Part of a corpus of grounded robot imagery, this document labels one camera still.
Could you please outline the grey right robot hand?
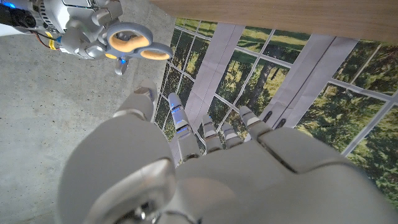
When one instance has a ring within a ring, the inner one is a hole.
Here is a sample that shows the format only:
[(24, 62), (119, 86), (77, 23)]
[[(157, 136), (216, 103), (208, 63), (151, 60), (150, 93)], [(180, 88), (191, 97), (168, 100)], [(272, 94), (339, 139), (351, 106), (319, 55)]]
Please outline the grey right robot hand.
[(43, 0), (39, 14), (48, 28), (60, 34), (61, 52), (98, 60), (106, 57), (108, 27), (119, 21), (123, 9), (118, 0)]

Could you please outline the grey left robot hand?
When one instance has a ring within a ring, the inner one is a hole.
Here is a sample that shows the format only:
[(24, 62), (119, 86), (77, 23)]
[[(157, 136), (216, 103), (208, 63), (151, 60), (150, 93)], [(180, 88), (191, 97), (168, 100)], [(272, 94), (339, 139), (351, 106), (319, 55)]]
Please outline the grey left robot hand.
[(396, 223), (397, 210), (340, 153), (239, 110), (224, 142), (203, 118), (201, 154), (184, 108), (169, 96), (182, 163), (151, 122), (157, 87), (144, 80), (74, 149), (58, 186), (56, 223)]

